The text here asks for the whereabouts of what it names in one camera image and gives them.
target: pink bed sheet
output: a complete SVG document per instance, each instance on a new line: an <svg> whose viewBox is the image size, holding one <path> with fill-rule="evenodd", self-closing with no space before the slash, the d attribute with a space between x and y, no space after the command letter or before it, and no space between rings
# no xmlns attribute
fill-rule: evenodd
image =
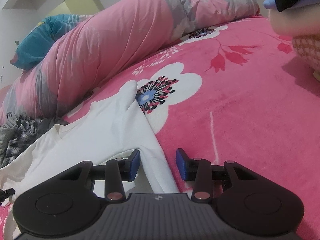
<svg viewBox="0 0 320 240"><path fill-rule="evenodd" d="M247 18L190 37L95 89L65 119L81 118L92 102L137 80L137 101L180 191L191 189L175 165L177 148L214 164L234 160L296 193L305 205L298 234L319 240L320 83L312 69L265 18ZM0 212L3 218L8 209Z"/></svg>

